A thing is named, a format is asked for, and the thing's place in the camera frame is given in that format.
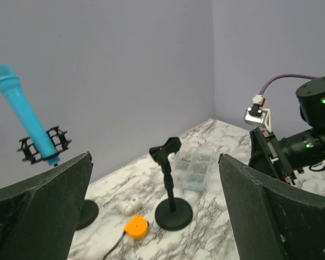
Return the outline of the black round base clip stand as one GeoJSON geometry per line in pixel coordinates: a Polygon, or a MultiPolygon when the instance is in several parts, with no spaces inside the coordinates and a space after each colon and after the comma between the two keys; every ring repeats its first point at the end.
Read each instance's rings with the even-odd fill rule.
{"type": "Polygon", "coordinates": [[[168,156],[172,153],[176,154],[180,148],[180,139],[178,137],[170,137],[163,145],[149,149],[150,156],[161,167],[164,175],[167,199],[158,204],[155,210],[155,222],[166,231],[182,230],[191,223],[193,218],[193,210],[190,203],[183,198],[176,198],[173,192],[174,182],[168,156]]]}

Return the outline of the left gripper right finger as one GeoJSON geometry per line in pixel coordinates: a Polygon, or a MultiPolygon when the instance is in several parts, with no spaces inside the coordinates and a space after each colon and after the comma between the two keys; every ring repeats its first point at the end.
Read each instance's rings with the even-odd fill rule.
{"type": "Polygon", "coordinates": [[[240,259],[325,259],[325,197],[228,154],[219,173],[240,259]]]}

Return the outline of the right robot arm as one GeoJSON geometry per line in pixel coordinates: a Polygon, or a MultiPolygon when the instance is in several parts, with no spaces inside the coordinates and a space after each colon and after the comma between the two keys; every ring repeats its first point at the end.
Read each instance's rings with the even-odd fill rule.
{"type": "Polygon", "coordinates": [[[325,161],[325,76],[313,77],[292,74],[292,78],[308,82],[296,90],[300,116],[311,128],[278,140],[271,126],[270,109],[264,108],[264,92],[274,81],[287,78],[287,74],[269,80],[252,99],[244,114],[244,122],[255,129],[250,131],[251,156],[249,166],[275,179],[294,184],[296,173],[311,169],[325,161]]]}

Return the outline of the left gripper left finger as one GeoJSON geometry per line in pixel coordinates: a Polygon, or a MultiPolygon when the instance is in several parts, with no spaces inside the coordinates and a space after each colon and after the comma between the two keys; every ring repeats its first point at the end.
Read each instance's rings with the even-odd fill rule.
{"type": "Polygon", "coordinates": [[[0,189],[0,259],[67,259],[93,169],[82,153],[0,189]]]}

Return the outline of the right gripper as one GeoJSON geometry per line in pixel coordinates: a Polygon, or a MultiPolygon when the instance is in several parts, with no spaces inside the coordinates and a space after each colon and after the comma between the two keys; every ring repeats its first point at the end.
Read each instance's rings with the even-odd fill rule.
{"type": "Polygon", "coordinates": [[[251,156],[248,165],[268,176],[295,185],[296,176],[273,132],[255,128],[249,132],[251,156]]]}

